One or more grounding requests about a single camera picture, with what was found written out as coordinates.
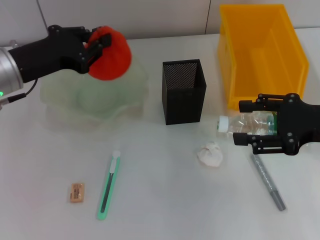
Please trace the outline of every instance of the white wall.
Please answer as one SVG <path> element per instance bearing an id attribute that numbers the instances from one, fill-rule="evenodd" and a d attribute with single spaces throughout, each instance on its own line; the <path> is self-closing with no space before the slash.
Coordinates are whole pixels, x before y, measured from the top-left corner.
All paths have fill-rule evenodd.
<path id="1" fill-rule="evenodd" d="M 211 0 L 207 34 L 219 33 L 220 4 L 284 4 L 295 28 L 320 27 L 319 0 Z"/>
<path id="2" fill-rule="evenodd" d="M 8 46 L 10 40 L 25 44 L 45 38 L 36 0 L 0 0 L 0 31 L 0 46 Z"/>
<path id="3" fill-rule="evenodd" d="M 205 34 L 210 0 L 40 0 L 47 25 L 108 25 L 127 38 Z"/>

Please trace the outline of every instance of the green utility knife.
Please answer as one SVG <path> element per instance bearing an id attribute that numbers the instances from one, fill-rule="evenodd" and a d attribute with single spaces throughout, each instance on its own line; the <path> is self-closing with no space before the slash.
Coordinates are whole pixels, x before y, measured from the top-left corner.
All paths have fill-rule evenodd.
<path id="1" fill-rule="evenodd" d="M 100 207 L 98 209 L 97 218 L 99 220 L 104 220 L 107 217 L 108 208 L 109 208 L 112 193 L 115 187 L 119 163 L 120 163 L 120 152 L 113 151 L 110 169 L 109 169 L 109 172 L 107 173 L 108 177 L 106 178 L 106 182 L 104 184 Z"/>

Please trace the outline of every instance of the gray marker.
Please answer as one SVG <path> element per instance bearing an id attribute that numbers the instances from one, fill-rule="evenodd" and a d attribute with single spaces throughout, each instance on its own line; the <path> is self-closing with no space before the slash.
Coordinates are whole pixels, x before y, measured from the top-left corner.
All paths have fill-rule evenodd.
<path id="1" fill-rule="evenodd" d="M 279 211 L 283 211 L 286 209 L 286 206 L 284 202 L 282 201 L 280 194 L 278 192 L 278 189 L 272 180 L 271 176 L 269 175 L 264 163 L 261 161 L 260 157 L 258 155 L 251 154 L 251 159 L 254 163 L 255 168 L 257 169 L 260 177 L 263 180 L 264 185 L 268 189 L 271 197 L 273 198 L 273 201 L 275 205 L 278 207 Z"/>

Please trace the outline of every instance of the eraser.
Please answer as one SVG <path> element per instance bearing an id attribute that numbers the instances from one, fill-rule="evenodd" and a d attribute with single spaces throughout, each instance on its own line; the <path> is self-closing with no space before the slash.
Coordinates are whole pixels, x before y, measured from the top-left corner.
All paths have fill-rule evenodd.
<path id="1" fill-rule="evenodd" d="M 73 183 L 71 186 L 70 203 L 82 203 L 85 196 L 85 184 Z"/>

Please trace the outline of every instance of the plastic water bottle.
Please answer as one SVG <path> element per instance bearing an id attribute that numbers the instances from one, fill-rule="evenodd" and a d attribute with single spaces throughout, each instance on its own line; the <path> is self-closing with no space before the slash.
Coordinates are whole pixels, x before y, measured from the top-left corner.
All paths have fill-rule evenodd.
<path id="1" fill-rule="evenodd" d="M 217 123 L 219 133 L 247 133 L 250 135 L 276 135 L 277 113 L 254 111 L 237 116 L 220 116 Z"/>

